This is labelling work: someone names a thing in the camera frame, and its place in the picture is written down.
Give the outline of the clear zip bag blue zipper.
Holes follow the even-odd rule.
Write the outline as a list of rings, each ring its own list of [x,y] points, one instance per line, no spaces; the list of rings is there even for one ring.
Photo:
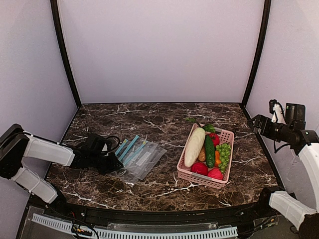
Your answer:
[[[135,184],[146,177],[165,153],[166,150],[157,143],[139,139],[131,143],[126,139],[115,152],[124,167],[114,175],[124,182]]]

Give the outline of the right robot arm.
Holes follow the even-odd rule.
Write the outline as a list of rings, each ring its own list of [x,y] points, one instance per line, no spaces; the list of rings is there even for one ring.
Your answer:
[[[314,130],[307,130],[304,105],[287,103],[282,107],[276,100],[270,100],[268,118],[256,115],[248,120],[255,134],[260,134],[274,143],[283,141],[299,157],[310,178],[315,199],[319,198],[319,137]],[[301,239],[317,239],[319,230],[319,209],[304,205],[287,191],[278,187],[264,188],[258,201],[259,208],[272,208],[281,213],[296,228]]]

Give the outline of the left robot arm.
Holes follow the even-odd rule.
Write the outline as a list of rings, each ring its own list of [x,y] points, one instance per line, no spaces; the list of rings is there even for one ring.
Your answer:
[[[123,168],[114,152],[119,145],[113,146],[113,139],[119,138],[91,133],[84,142],[69,146],[33,135],[21,125],[13,124],[0,137],[0,176],[47,204],[63,203],[65,197],[60,190],[27,168],[23,158],[37,158],[73,169],[96,168],[99,174],[108,174]]]

